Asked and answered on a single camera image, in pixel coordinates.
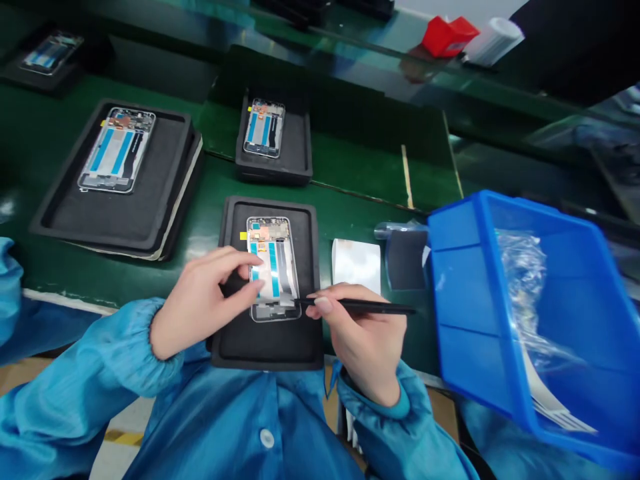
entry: white paper card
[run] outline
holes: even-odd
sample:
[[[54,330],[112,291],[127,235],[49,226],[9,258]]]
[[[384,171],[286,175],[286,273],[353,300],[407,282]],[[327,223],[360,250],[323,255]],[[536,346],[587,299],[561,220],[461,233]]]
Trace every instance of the white paper card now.
[[[335,239],[331,260],[334,285],[359,283],[380,295],[380,245]]]

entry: finger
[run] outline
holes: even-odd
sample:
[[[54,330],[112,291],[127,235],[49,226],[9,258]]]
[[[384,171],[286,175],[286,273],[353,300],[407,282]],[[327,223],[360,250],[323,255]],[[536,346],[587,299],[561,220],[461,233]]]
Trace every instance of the finger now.
[[[338,283],[337,285],[332,285],[329,288],[318,291],[317,294],[318,296],[329,296],[336,300],[350,298],[385,303],[389,302],[384,297],[381,297],[362,285],[352,285],[350,283]]]
[[[264,284],[264,280],[249,282],[232,296],[222,301],[219,307],[219,318],[222,320],[220,327],[228,324],[244,310],[250,308],[258,298],[258,292],[260,292]]]
[[[311,305],[307,307],[307,310],[305,311],[305,315],[314,320],[320,320],[320,318],[322,318],[322,315],[320,315],[318,308],[313,307]]]
[[[262,260],[260,260],[257,255],[249,252],[235,251],[217,258],[215,261],[202,265],[202,268],[210,268],[211,274],[214,276],[217,275],[217,280],[220,281],[222,280],[222,278],[229,276],[232,271],[236,270],[236,268],[240,267],[241,265],[262,264]]]
[[[249,280],[249,266],[248,265],[240,265],[238,267],[238,275],[243,280]]]
[[[331,297],[318,297],[314,301],[315,307],[322,318],[329,324],[331,330],[338,335],[347,345],[359,342],[362,328],[354,322],[350,314],[338,302]]]
[[[216,248],[214,250],[211,250],[210,252],[208,252],[207,254],[203,255],[200,258],[196,258],[194,260],[191,260],[188,264],[187,267],[192,269],[194,267],[198,267],[204,263],[208,263],[211,260],[214,260],[216,258],[222,257],[224,255],[227,255],[231,252],[235,252],[237,251],[235,248],[233,248],[230,245],[227,245],[226,247],[222,247],[222,248]]]

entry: black stylus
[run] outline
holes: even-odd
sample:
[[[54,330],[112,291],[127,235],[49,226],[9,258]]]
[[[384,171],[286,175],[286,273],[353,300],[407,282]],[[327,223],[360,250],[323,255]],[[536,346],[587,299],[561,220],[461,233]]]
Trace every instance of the black stylus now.
[[[296,299],[299,305],[314,305],[315,299]],[[397,303],[373,302],[367,300],[342,299],[338,300],[342,306],[350,313],[384,313],[386,315],[413,315],[416,310],[408,305]]]

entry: hand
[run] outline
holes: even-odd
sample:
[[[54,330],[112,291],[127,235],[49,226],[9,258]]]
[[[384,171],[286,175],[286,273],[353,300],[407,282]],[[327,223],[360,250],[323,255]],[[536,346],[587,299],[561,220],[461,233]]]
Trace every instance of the hand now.
[[[236,269],[240,277],[248,280],[249,266],[261,264],[256,255],[238,252],[233,247],[220,248],[190,261],[153,318],[149,340],[156,358],[171,358],[210,337],[248,309],[264,280],[249,282],[227,299],[220,284],[226,283]]]
[[[407,330],[404,315],[366,314],[354,318],[338,303],[344,298],[387,302],[362,285],[339,283],[309,295],[315,306],[307,316],[322,316],[331,329],[331,342],[352,380],[370,400],[392,407],[400,400],[395,371]]]

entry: phone display assembly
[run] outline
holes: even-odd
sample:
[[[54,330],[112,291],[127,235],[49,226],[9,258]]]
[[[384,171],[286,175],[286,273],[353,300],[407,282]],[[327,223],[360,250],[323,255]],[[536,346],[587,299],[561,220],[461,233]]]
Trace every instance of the phone display assembly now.
[[[256,322],[300,318],[301,306],[294,302],[299,290],[289,219],[249,217],[247,250],[264,262],[251,268],[251,281],[265,281],[251,307],[251,318]]]
[[[254,99],[243,150],[269,158],[280,156],[285,106]]]
[[[112,108],[78,178],[80,190],[132,192],[154,124],[154,113]]]
[[[79,35],[58,30],[28,54],[22,60],[20,68],[51,76],[83,42],[84,38]]]

